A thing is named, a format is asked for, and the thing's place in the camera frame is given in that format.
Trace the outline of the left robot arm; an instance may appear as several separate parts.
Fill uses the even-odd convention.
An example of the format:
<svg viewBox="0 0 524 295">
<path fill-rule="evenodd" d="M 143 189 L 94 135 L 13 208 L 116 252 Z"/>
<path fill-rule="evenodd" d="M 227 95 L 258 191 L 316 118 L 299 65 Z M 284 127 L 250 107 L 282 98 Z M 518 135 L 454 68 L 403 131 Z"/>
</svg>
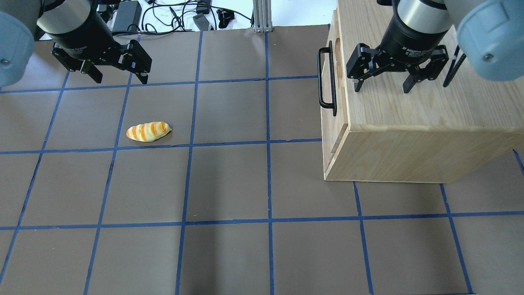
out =
<svg viewBox="0 0 524 295">
<path fill-rule="evenodd" d="M 79 71 L 101 83 L 98 66 L 112 66 L 148 82 L 151 56 L 137 40 L 118 43 L 88 0 L 2 0 L 0 11 L 0 84 L 23 77 L 40 28 L 54 42 L 51 54 L 71 72 Z"/>
</svg>

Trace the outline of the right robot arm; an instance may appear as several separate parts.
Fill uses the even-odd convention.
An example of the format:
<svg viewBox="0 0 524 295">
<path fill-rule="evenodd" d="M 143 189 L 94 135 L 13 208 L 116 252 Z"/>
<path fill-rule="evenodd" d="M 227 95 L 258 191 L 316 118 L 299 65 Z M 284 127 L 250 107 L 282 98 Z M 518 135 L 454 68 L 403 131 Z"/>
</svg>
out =
<svg viewBox="0 0 524 295">
<path fill-rule="evenodd" d="M 393 16 L 376 48 L 359 43 L 346 64 L 359 92 L 384 72 L 408 72 L 404 93 L 434 80 L 451 61 L 443 86 L 469 59 L 481 78 L 510 82 L 523 76 L 522 0 L 378 0 Z"/>
</svg>

